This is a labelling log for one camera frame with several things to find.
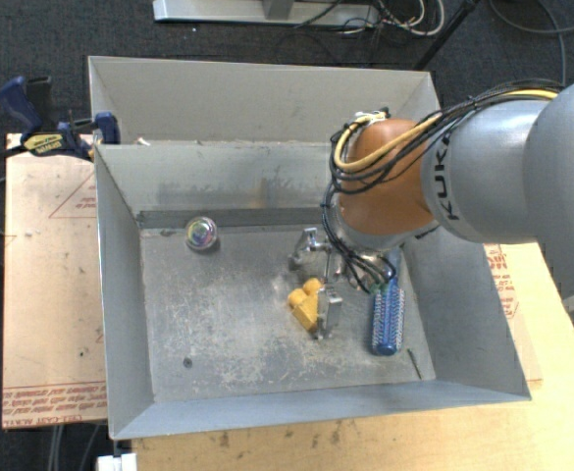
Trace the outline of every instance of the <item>black carpet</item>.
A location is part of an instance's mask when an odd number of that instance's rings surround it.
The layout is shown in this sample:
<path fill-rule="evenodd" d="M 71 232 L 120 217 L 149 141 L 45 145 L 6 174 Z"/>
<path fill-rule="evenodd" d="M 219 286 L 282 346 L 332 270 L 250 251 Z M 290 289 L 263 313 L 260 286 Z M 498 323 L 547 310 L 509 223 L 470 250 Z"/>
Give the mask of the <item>black carpet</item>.
<path fill-rule="evenodd" d="M 433 43 L 398 29 L 339 35 L 314 26 L 156 24 L 153 0 L 0 0 L 0 87 L 15 76 L 50 76 L 56 108 L 89 117 L 86 58 L 90 55 L 202 59 L 206 61 L 298 64 L 410 70 Z M 466 0 L 444 0 L 448 17 Z M 574 0 L 494 0 L 510 20 L 529 28 L 574 25 Z M 517 29 L 496 17 L 488 0 L 469 14 L 427 65 L 443 106 L 503 81 L 543 78 L 574 82 L 574 32 L 562 36 Z M 0 151 L 19 122 L 0 107 Z M 0 177 L 4 166 L 0 165 Z M 0 225 L 4 203 L 0 193 Z M 0 260 L 2 260 L 0 237 Z M 1 372 L 0 290 L 0 372 Z M 61 469 L 78 468 L 93 426 L 65 429 Z M 3 432 L 0 469 L 47 468 L 52 430 Z M 99 431 L 93 455 L 112 452 Z"/>

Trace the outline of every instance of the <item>blue cylindrical object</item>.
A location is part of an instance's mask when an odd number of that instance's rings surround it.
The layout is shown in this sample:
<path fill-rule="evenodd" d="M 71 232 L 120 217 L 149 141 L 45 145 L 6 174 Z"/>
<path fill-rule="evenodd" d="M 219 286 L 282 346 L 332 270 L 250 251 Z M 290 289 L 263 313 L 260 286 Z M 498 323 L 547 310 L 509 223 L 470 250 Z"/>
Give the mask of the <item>blue cylindrical object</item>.
<path fill-rule="evenodd" d="M 372 351 L 381 356 L 392 356 L 402 349 L 404 328 L 404 291 L 397 277 L 376 290 L 372 326 Z"/>

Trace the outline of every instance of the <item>blue clamp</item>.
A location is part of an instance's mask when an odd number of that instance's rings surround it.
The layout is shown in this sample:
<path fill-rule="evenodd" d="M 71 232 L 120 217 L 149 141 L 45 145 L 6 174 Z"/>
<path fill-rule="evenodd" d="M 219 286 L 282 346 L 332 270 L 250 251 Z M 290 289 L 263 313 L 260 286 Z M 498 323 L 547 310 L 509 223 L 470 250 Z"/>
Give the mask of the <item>blue clamp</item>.
<path fill-rule="evenodd" d="M 0 103 L 11 117 L 25 125 L 21 134 L 21 146 L 39 157 L 69 155 L 91 161 L 93 144 L 121 142 L 117 119 L 110 112 L 100 112 L 95 115 L 94 120 L 59 122 L 54 131 L 42 131 L 45 117 L 38 113 L 27 97 L 26 81 L 23 77 L 12 78 L 3 85 L 0 90 Z M 79 136 L 91 131 L 98 132 L 93 144 L 87 143 Z"/>

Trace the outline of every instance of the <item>yellow object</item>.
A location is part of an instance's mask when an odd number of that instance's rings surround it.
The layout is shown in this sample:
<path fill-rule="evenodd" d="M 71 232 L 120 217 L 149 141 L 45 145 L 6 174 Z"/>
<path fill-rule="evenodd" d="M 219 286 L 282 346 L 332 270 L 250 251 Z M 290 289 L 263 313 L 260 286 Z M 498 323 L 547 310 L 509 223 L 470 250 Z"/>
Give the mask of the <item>yellow object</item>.
<path fill-rule="evenodd" d="M 317 291 L 322 287 L 320 280 L 311 278 L 302 288 L 296 288 L 288 295 L 288 305 L 293 316 L 307 332 L 313 333 L 317 330 Z"/>
<path fill-rule="evenodd" d="M 302 303 L 307 296 L 308 294 L 306 294 L 306 291 L 302 288 L 294 289 L 288 294 L 288 305 L 290 305 L 291 309 L 294 309 Z"/>
<path fill-rule="evenodd" d="M 306 294 L 317 294 L 317 291 L 319 291 L 321 288 L 323 287 L 322 282 L 320 280 L 318 280 L 317 278 L 311 278 L 309 279 L 306 283 L 304 283 L 304 292 Z"/>
<path fill-rule="evenodd" d="M 317 293 L 307 296 L 302 303 L 295 306 L 293 316 L 307 332 L 317 330 Z"/>

